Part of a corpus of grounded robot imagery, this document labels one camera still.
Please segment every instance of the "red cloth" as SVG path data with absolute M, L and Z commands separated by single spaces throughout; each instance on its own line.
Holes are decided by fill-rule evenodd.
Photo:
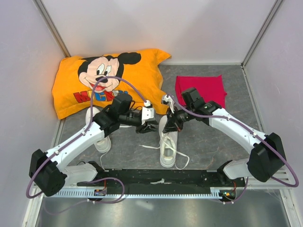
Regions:
M 177 76 L 175 90 L 181 105 L 186 105 L 181 95 L 182 91 L 191 87 L 195 87 L 206 102 L 215 101 L 225 108 L 225 96 L 227 93 L 223 87 L 222 75 L 218 77 Z

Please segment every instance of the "white wall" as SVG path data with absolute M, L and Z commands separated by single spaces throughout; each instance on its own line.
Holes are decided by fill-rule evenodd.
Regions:
M 279 134 L 303 211 L 303 1 L 286 0 L 247 65 L 266 132 Z
M 72 55 L 159 48 L 170 64 L 241 62 L 274 0 L 43 0 Z
M 63 54 L 31 0 L 0 7 L 0 226 L 21 226 L 31 154 L 51 146 L 51 89 Z

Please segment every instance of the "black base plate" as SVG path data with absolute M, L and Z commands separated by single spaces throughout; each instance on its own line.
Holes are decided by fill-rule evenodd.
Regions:
M 219 181 L 217 172 L 207 170 L 158 170 L 158 169 L 108 169 L 104 172 L 96 163 L 90 162 L 97 170 L 95 178 L 115 177 L 125 185 L 125 194 L 202 194 L 209 193 L 210 187 L 244 187 L 245 182 L 240 178 Z M 162 179 L 170 184 L 151 184 Z M 78 186 L 104 186 L 104 182 L 78 183 Z M 106 182 L 108 193 L 119 194 L 122 187 L 117 181 Z

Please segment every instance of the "shoe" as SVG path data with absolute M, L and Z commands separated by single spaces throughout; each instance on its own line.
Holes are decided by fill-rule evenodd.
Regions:
M 163 133 L 167 122 L 167 116 L 163 116 L 159 122 L 160 135 L 160 163 L 163 167 L 169 168 L 175 164 L 177 153 L 178 132 Z
M 93 116 L 95 116 L 97 113 L 99 113 L 100 110 L 98 110 L 96 107 L 93 106 Z M 86 115 L 85 115 L 85 123 L 88 124 L 90 121 L 90 108 L 87 109 Z M 94 143 L 96 149 L 100 153 L 106 153 L 111 148 L 111 141 L 108 136 L 106 136 L 104 139 Z

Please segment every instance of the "gray floor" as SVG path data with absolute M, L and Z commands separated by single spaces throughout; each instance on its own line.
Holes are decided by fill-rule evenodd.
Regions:
M 44 198 L 50 212 L 83 199 Z M 83 203 L 58 216 L 40 211 L 36 227 L 290 227 L 278 192 L 247 191 L 235 204 L 210 200 L 126 199 Z
M 161 65 L 160 71 L 164 82 L 162 90 L 175 94 L 175 79 L 181 76 L 223 76 L 226 96 L 226 110 L 234 117 L 257 128 L 257 120 L 250 101 L 244 76 L 239 65 L 231 66 L 167 66 Z M 61 141 L 69 138 L 85 125 L 86 109 L 66 119 Z M 134 128 L 122 128 L 110 135 L 112 148 L 102 157 L 105 168 L 157 168 L 160 165 L 159 150 L 140 147 L 139 144 L 159 146 L 159 134 L 151 132 L 136 134 Z M 178 134 L 177 150 L 187 154 L 190 162 L 187 169 L 217 169 L 227 160 L 238 160 L 248 157 L 247 152 L 225 134 L 197 121 L 187 122 Z M 100 153 L 94 146 L 89 147 L 70 165 L 80 161 L 100 162 Z M 183 167 L 187 158 L 177 155 L 176 164 Z

